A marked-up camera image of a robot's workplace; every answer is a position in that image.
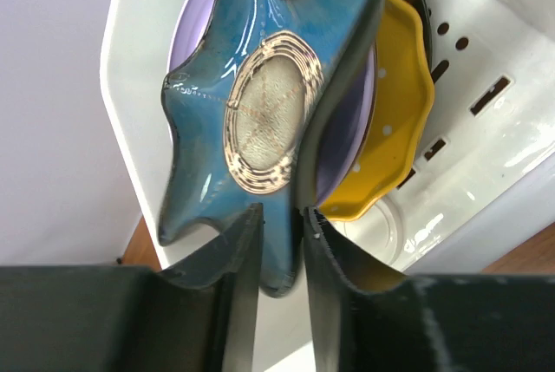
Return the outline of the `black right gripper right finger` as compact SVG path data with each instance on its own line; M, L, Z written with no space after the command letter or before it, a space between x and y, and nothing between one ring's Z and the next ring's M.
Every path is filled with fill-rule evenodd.
M304 209L304 264L316 369L380 371L370 298L405 275L339 233L315 207Z

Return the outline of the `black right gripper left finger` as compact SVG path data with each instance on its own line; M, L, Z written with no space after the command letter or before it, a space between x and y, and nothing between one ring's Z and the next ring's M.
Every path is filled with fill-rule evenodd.
M263 238L257 203L161 272L153 345L159 370L251 370Z

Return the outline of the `lavender round plate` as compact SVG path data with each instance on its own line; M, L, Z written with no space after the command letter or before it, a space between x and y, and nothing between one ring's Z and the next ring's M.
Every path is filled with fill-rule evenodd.
M215 0L185 0L173 32L167 69L181 65L205 34ZM320 144L317 162L317 205L339 187L356 163L372 121L375 104L376 49L371 48L362 72L352 83L330 121Z

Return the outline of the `dark blue square plate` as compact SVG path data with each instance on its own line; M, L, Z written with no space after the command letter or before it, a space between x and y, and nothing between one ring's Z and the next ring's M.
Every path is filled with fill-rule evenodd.
M225 230L264 210L260 288L296 282L302 210L317 198L326 125L363 70L384 0L215 0L196 49L165 77L173 162L157 237Z

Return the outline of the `white plastic bin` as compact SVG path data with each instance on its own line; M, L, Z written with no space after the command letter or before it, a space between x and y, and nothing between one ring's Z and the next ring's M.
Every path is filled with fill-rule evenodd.
M171 135L160 88L213 0L111 0L101 93L140 209L157 227ZM425 0L432 106L407 179L334 226L400 271L472 273L554 220L554 0Z

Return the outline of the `orange dotted scalloped plate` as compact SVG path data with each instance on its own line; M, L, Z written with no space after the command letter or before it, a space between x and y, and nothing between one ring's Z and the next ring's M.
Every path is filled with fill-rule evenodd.
M352 170L320 206L332 221L359 219L408 176L434 103L423 25L404 0L385 0L376 38L373 118Z

